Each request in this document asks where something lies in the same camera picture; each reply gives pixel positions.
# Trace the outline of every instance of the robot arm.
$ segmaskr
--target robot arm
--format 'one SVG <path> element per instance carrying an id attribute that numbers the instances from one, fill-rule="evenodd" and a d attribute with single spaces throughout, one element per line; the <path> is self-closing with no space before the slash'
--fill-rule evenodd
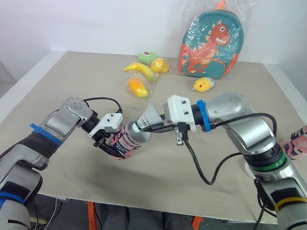
<path id="1" fill-rule="evenodd" d="M 195 132 L 198 125 L 206 132 L 214 128 L 216 122 L 223 125 L 254 173 L 254 182 L 264 206 L 276 211 L 281 229 L 307 228 L 306 182 L 282 152 L 273 132 L 261 117 L 237 119 L 253 116 L 243 95 L 224 93 L 194 105 L 188 98 L 173 95 L 164 104 L 164 113 L 165 121 L 171 126 L 160 128 L 155 125 L 157 130 L 149 127 L 147 131 L 175 129 L 178 145 L 183 145 L 187 130 Z"/>
<path id="2" fill-rule="evenodd" d="M 45 169 L 49 158 L 76 127 L 86 131 L 96 147 L 118 156 L 105 142 L 111 133 L 120 130 L 121 121 L 122 114 L 107 114 L 100 120 L 83 100 L 70 97 L 39 126 L 31 124 L 32 134 L 0 156 L 1 229 L 30 229 L 25 205 L 33 200 L 43 182 L 33 168 Z"/>

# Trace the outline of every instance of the badminton shuttlecock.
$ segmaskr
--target badminton shuttlecock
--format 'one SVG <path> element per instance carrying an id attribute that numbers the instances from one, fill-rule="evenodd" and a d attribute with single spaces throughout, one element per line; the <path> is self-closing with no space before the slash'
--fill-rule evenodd
<path id="1" fill-rule="evenodd" d="M 132 124 L 132 129 L 134 132 L 139 133 L 148 126 L 162 122 L 158 111 L 153 106 L 149 106 L 139 118 L 138 122 Z"/>

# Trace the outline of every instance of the bottle label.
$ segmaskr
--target bottle label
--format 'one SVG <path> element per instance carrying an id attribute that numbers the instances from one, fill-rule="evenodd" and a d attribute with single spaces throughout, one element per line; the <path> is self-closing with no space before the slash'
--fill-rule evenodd
<path id="1" fill-rule="evenodd" d="M 307 126 L 293 133 L 290 140 L 282 143 L 282 148 L 291 159 L 307 155 Z"/>
<path id="2" fill-rule="evenodd" d="M 125 125 L 111 140 L 111 146 L 117 149 L 126 158 L 131 156 L 141 144 L 135 141 L 128 133 L 128 125 Z"/>

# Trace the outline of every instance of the blue tape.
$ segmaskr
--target blue tape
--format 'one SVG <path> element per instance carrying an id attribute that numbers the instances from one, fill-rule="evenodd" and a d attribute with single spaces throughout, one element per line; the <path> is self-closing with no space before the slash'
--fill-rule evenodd
<path id="1" fill-rule="evenodd" d="M 48 139 L 52 140 L 54 143 L 56 143 L 58 146 L 61 146 L 62 142 L 57 139 L 56 137 L 54 137 L 53 135 L 51 135 L 50 133 L 46 132 L 45 130 L 42 129 L 42 127 L 40 126 L 36 126 L 35 124 L 31 124 L 30 125 L 31 128 L 33 128 L 33 132 L 34 133 L 39 133 L 45 137 L 47 137 Z"/>
<path id="2" fill-rule="evenodd" d="M 10 198 L 10 199 L 13 199 L 15 201 L 18 201 L 21 204 L 24 204 L 24 200 L 21 197 L 17 196 L 17 195 L 13 195 L 11 193 L 6 193 L 6 192 L 0 192 L 0 196 L 6 197 L 6 198 Z"/>
<path id="3" fill-rule="evenodd" d="M 206 110 L 205 110 L 205 107 L 206 107 L 206 103 L 203 101 L 203 100 L 199 100 L 197 101 L 197 106 L 201 112 L 201 116 L 202 116 L 202 120 L 204 122 L 204 125 L 205 125 L 205 129 L 206 129 L 206 132 L 210 132 L 210 123 L 209 123 L 209 120 L 208 120 L 208 116 L 207 116 L 207 113 L 206 113 Z"/>
<path id="4" fill-rule="evenodd" d="M 2 209 L 2 206 L 4 205 L 5 201 L 6 201 L 6 199 L 0 198 L 0 210 Z"/>

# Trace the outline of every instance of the yellow tape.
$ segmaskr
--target yellow tape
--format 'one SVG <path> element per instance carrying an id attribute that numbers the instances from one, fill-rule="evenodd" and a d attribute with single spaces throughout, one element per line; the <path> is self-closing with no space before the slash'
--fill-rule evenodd
<path id="1" fill-rule="evenodd" d="M 289 197 L 283 200 L 280 200 L 279 202 L 277 202 L 277 204 L 275 205 L 275 211 L 278 212 L 279 211 L 279 207 L 283 204 L 289 203 L 289 202 L 294 202 L 294 201 L 299 201 L 299 202 L 306 202 L 307 203 L 307 198 L 302 198 L 302 197 Z"/>

